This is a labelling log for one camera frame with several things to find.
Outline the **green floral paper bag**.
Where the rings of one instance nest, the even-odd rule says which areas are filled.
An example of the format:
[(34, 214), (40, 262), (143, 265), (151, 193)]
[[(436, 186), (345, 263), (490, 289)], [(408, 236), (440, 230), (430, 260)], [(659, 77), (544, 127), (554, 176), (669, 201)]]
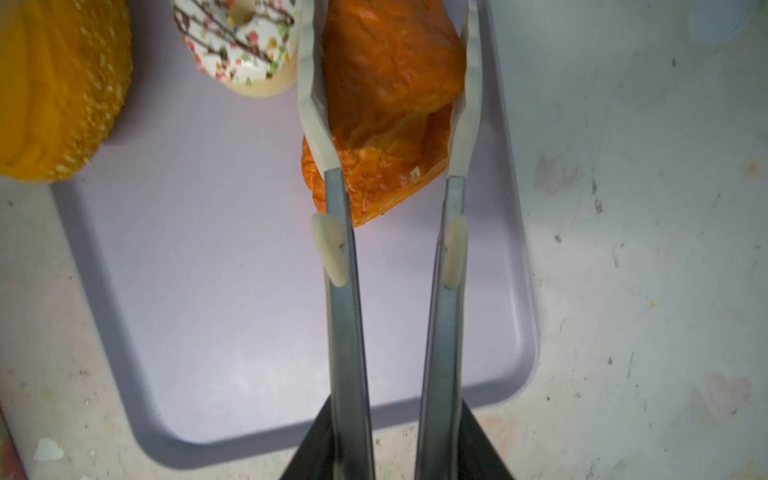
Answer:
[(0, 480), (27, 480), (3, 415), (0, 415)]

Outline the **long oval orange bread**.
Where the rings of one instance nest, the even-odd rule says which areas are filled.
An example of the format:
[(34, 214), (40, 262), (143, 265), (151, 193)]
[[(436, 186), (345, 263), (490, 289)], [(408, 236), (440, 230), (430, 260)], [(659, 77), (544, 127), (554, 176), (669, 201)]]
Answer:
[(72, 177), (110, 135), (131, 84), (124, 1), (1, 4), (1, 174)]

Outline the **brown croissant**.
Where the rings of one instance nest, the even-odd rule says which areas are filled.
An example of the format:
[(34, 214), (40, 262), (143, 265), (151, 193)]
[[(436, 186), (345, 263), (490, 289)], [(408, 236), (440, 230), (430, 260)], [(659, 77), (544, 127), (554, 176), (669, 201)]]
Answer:
[(447, 166), (466, 52), (441, 1), (331, 1), (322, 36), (328, 123), (355, 226)]

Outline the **white chocolate drizzle donut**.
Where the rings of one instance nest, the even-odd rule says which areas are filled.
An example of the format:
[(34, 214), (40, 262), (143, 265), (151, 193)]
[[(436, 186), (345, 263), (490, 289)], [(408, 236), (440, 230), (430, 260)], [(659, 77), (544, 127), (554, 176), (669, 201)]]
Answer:
[(225, 87), (266, 98), (295, 84), (299, 1), (177, 0), (172, 8), (198, 70)]

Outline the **metal tongs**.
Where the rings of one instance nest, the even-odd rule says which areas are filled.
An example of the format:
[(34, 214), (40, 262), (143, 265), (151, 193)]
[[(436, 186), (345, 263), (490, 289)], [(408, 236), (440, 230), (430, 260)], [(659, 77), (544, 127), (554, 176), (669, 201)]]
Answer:
[[(374, 478), (369, 390), (364, 352), (355, 238), (342, 163), (327, 120), (319, 22), (323, 11), (303, 4), (297, 54), (298, 111), (305, 138), (325, 182), (327, 209), (311, 220), (325, 271), (331, 393), (331, 445), (336, 479)], [(479, 9), (465, 8), (465, 88), (454, 103), (441, 230), (436, 247), (415, 475), (459, 476), (461, 355), (468, 258), (467, 176), (479, 132), (483, 60)]]

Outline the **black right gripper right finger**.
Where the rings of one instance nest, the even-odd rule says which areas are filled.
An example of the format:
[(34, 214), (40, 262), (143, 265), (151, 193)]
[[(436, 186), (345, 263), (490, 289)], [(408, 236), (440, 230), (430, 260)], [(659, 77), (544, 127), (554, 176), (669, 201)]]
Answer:
[(465, 401), (458, 432), (458, 479), (514, 480)]

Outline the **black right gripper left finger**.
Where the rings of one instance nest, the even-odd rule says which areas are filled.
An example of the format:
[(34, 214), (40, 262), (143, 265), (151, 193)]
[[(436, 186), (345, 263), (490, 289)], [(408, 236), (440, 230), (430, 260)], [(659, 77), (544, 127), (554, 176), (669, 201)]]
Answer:
[(333, 423), (328, 397), (280, 479), (331, 480), (333, 465)]

